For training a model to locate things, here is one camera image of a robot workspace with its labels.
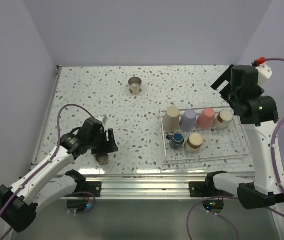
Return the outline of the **small steel mug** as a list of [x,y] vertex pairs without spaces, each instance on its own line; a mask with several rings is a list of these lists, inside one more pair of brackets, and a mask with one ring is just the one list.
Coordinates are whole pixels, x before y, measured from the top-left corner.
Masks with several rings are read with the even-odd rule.
[[109,162],[109,155],[106,154],[96,154],[95,155],[96,162],[100,165],[106,165]]

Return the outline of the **steel cup brown base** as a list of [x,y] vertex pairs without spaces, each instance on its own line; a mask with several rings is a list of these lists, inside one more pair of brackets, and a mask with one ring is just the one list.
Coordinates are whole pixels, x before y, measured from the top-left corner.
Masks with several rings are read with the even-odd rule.
[[219,130],[226,129],[230,122],[233,120],[233,114],[231,111],[223,109],[219,112],[217,117],[214,119],[214,126]]

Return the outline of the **pink plastic cup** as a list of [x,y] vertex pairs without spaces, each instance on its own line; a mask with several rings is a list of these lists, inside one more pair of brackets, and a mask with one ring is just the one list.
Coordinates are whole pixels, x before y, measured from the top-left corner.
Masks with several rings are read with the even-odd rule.
[[196,120],[196,125],[201,129],[209,129],[215,119],[215,111],[212,108],[205,108]]

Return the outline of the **lilac plastic cup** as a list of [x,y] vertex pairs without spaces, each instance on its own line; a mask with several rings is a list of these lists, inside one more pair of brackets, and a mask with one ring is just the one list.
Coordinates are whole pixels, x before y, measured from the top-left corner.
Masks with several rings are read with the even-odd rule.
[[190,131],[194,128],[196,123],[196,112],[194,110],[188,109],[182,115],[179,127],[183,131]]

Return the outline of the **beige plastic cup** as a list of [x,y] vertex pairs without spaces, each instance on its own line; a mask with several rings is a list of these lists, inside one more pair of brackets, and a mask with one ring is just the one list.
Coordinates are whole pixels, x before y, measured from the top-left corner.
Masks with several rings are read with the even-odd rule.
[[163,117],[163,129],[165,132],[174,132],[179,129],[179,114],[180,111],[177,107],[169,107]]

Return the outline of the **dark blue mug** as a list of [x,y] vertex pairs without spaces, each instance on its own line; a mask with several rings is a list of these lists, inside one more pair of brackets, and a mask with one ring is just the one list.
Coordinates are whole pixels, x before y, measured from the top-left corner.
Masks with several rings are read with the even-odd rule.
[[169,140],[169,147],[173,150],[179,150],[184,143],[184,136],[180,132],[174,132],[173,134],[167,134],[166,139]]

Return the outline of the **cream metal cup brown band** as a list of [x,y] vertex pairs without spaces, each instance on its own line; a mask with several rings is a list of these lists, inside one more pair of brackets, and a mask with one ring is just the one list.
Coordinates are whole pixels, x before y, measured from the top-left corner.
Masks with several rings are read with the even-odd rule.
[[128,85],[129,85],[129,92],[132,94],[132,95],[138,95],[141,91],[141,84],[142,84],[142,81],[140,78],[138,77],[131,77],[129,80],[128,80]]

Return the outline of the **steel cup front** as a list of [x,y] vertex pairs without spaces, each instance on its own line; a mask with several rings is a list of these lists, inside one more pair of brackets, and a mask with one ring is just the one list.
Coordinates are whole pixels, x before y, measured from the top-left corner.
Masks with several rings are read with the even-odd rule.
[[187,138],[184,148],[191,154],[197,153],[203,145],[202,135],[199,133],[192,133]]

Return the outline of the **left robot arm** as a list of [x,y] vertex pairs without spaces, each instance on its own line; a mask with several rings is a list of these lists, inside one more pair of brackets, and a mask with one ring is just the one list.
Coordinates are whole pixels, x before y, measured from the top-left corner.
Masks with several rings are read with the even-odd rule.
[[118,151],[113,130],[104,129],[105,115],[86,119],[81,127],[60,138],[60,145],[34,169],[9,187],[0,185],[0,218],[20,233],[34,221],[37,213],[65,195],[93,196],[84,177],[75,170],[65,173],[53,187],[48,182],[79,156],[107,156]]

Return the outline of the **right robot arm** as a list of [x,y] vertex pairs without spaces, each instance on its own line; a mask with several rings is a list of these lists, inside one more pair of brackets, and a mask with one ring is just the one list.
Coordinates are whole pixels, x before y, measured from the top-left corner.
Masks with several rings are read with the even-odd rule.
[[247,210],[284,203],[284,171],[276,147],[277,106],[272,97],[263,95],[261,88],[262,82],[270,76],[268,67],[231,65],[211,86],[216,90],[224,81],[228,82],[220,95],[240,118],[247,134],[255,177],[254,181],[249,181],[216,171],[206,176],[204,189],[209,196],[221,191],[231,194]]

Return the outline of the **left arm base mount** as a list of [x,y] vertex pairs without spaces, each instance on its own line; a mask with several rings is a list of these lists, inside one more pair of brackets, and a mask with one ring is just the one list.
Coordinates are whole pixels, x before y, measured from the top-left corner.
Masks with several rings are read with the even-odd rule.
[[67,200],[68,211],[73,212],[74,215],[90,212],[96,204],[96,198],[100,197],[102,183],[100,181],[86,181],[86,178],[75,170],[67,171],[65,175],[71,177],[75,183],[75,189],[66,197],[78,198]]

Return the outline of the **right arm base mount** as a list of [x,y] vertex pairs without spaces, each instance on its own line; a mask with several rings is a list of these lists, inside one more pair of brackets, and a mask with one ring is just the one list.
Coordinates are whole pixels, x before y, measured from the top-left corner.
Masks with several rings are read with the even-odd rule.
[[[190,181],[188,183],[191,198],[209,198],[209,197],[233,197],[222,190],[217,190],[213,184],[213,177],[217,174],[226,173],[225,171],[211,172],[206,175],[205,181]],[[222,198],[205,200],[202,203],[206,211],[212,213],[220,213],[224,208],[224,200]]]

